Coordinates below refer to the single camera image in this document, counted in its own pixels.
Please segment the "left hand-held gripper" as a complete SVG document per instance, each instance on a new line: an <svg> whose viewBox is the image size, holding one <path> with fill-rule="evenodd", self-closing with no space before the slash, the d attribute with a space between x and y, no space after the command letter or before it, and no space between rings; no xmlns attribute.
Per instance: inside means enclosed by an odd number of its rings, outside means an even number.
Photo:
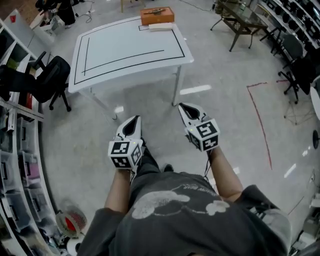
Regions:
<svg viewBox="0 0 320 256"><path fill-rule="evenodd" d="M108 157L116 169L133 171L143 155L142 118L135 115L128 118L116 130L109 142Z"/></svg>

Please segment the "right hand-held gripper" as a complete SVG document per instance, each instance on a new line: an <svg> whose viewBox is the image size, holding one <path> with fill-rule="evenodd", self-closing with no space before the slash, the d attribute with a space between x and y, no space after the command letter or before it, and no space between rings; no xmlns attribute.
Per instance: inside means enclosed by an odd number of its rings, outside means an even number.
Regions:
<svg viewBox="0 0 320 256"><path fill-rule="evenodd" d="M201 152L211 151L218 146L221 133L218 124L201 106L181 102L178 110L185 125L185 136L190 143Z"/></svg>

